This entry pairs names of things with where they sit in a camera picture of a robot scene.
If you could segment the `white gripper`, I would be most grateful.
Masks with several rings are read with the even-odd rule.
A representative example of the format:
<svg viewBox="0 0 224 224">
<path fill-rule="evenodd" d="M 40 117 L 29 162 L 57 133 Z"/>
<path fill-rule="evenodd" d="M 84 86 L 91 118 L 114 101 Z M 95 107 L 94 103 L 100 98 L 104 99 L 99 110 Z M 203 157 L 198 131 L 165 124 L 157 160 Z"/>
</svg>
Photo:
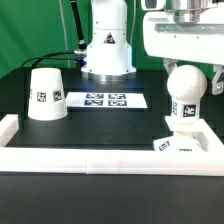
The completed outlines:
<svg viewBox="0 0 224 224">
<path fill-rule="evenodd" d="M 164 58 L 168 75 L 177 60 L 213 64 L 211 91 L 224 92 L 224 0 L 142 2 L 143 43 L 149 56 Z"/>
</svg>

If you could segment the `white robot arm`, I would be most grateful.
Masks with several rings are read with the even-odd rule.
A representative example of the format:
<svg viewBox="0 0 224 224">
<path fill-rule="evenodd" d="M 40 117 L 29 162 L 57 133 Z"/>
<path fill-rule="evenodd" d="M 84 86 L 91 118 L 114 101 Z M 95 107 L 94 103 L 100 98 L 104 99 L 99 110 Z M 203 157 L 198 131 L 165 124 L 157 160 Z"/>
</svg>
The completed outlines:
<svg viewBox="0 0 224 224">
<path fill-rule="evenodd" d="M 91 0 L 93 37 L 87 46 L 88 77 L 115 79 L 133 73 L 126 41 L 124 0 Z M 224 92 L 224 0 L 141 0 L 146 53 L 163 60 L 167 72 L 178 61 L 211 64 L 211 91 Z"/>
</svg>

